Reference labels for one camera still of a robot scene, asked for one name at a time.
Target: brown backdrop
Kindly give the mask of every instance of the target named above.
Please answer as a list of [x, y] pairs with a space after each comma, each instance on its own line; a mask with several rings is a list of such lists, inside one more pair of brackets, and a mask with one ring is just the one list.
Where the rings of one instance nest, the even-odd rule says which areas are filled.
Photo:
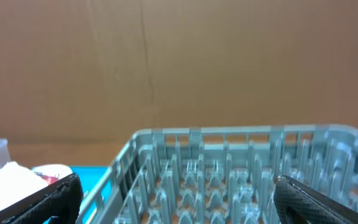
[[0, 0], [0, 138], [358, 127], [356, 0]]

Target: white cloth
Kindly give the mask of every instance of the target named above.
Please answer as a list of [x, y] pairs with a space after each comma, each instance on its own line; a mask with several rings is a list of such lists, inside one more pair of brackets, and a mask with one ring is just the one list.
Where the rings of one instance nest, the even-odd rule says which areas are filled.
[[0, 211], [36, 193], [48, 183], [17, 162], [8, 162], [0, 169]]

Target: plastic dish rack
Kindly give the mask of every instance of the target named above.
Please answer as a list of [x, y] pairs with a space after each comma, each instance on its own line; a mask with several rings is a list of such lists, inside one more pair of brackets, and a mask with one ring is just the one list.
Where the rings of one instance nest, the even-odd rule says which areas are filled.
[[[77, 223], [278, 224], [272, 195], [282, 174], [358, 212], [358, 130], [336, 124], [140, 130], [85, 199]], [[102, 198], [107, 186], [111, 194]]]

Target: gray plastic rack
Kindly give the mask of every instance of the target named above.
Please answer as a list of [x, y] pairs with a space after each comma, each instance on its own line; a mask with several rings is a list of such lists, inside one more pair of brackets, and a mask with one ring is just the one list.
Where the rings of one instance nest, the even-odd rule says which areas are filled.
[[[358, 212], [358, 130], [337, 124], [140, 130], [85, 198], [77, 223], [278, 224], [272, 194], [282, 174]], [[111, 193], [102, 198], [107, 185]]]

